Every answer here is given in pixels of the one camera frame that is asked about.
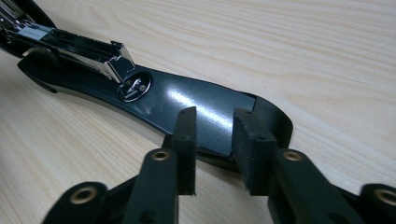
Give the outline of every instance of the black plastic part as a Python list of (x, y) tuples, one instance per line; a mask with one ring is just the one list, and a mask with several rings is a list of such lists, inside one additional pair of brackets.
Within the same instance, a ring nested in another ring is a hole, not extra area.
[(48, 58), (45, 63), (44, 57), (49, 56), (34, 51), (18, 67), (35, 81), (55, 91), (93, 97), (143, 120), (165, 134), (174, 132), (177, 113), (181, 109), (196, 106), (198, 159), (205, 158), (217, 166), (233, 166), (230, 156), (235, 107), (257, 111), (259, 119), (271, 125), (269, 129), (279, 147), (289, 145), (292, 132), (290, 119), (275, 105), (258, 96), (137, 65), (133, 74), (150, 73), (151, 87), (140, 99), (125, 103), (119, 97), (118, 83), (73, 64), (64, 66), (68, 69), (60, 71), (57, 66), (50, 65), (53, 59)]
[(367, 223), (396, 223), (396, 189), (383, 184), (363, 186), (357, 200)]
[(106, 206), (102, 213), (107, 214), (106, 221), (100, 223), (121, 223), (125, 215), (126, 205), (131, 198), (137, 176), (123, 182), (107, 192)]
[(250, 195), (268, 195), (276, 139), (256, 114), (236, 108), (233, 114), (233, 155)]
[[(56, 57), (55, 54), (52, 53), (50, 49), (35, 49), (34, 55), (37, 63), (40, 62), (48, 63), (47, 66), (51, 70), (59, 70), (59, 71), (63, 70), (62, 63), (58, 60), (58, 57)], [(32, 79), (33, 82), (35, 82), (37, 85), (44, 88), (44, 90), (50, 91), (52, 93), (57, 93), (57, 91), (53, 89), (51, 86), (43, 83), (36, 77), (31, 76), (29, 73), (25, 73), (25, 75), (28, 76), (30, 79)]]
[(47, 214), (44, 224), (99, 223), (104, 217), (106, 186), (85, 182), (69, 189)]
[[(280, 149), (274, 159), (277, 187), (282, 189), (293, 212), (288, 217), (295, 216), (295, 223), (364, 223), (304, 153)], [(282, 208), (272, 202), (271, 214)]]
[[(12, 0), (18, 7), (20, 7), (26, 14), (28, 14), (35, 23), (56, 28), (53, 21), (33, 0)], [(9, 43), (8, 40), (0, 34), (0, 49), (14, 55), (18, 58), (23, 58), (23, 53), (31, 46), (23, 44), (22, 42)]]
[(171, 148), (178, 156), (178, 195), (195, 194), (196, 107), (180, 111)]
[(271, 218), (275, 224), (295, 223), (296, 216), (290, 207), (282, 188), (276, 183), (276, 179), (272, 177), (269, 182), (270, 197), (268, 197), (268, 209)]
[(177, 154), (171, 149), (150, 151), (121, 223), (177, 223)]

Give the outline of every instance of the wood grain surface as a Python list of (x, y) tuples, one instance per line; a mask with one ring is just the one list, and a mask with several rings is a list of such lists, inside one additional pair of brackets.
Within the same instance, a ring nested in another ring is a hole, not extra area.
[[(153, 69), (251, 92), (291, 118), (290, 147), (334, 185), (396, 187), (396, 1), (36, 0), (60, 29), (124, 43)], [(0, 223), (39, 223), (84, 181), (137, 175), (163, 137), (42, 90), (0, 52)], [(197, 163), (180, 223), (271, 223), (241, 176)]]

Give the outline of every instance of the wooden table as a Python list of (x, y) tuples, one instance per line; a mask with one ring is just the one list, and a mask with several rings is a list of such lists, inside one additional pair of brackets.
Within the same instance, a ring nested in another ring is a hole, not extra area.
[[(124, 43), (134, 61), (271, 101), (290, 147), (359, 193), (396, 187), (396, 2), (36, 0), (60, 29)], [(0, 53), (0, 223), (38, 223), (70, 187), (137, 175), (163, 137), (100, 105), (42, 90)], [(181, 223), (271, 223), (241, 176), (197, 163)]]

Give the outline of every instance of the glossy black surface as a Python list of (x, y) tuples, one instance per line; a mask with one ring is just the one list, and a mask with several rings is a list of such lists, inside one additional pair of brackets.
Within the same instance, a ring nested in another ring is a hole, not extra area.
[(224, 162), (221, 157), (230, 158), (235, 107), (257, 111), (279, 146), (289, 145), (292, 130), (289, 118), (275, 105), (255, 95), (137, 65), (134, 74), (151, 74), (150, 88), (138, 100), (125, 103), (120, 99), (120, 84), (73, 64), (64, 67), (56, 64), (59, 62), (54, 57), (41, 50), (24, 58), (19, 68), (52, 92), (70, 90), (89, 95), (145, 121), (163, 133), (173, 133), (180, 110), (196, 106), (199, 152), (200, 155), (207, 155), (210, 163)]

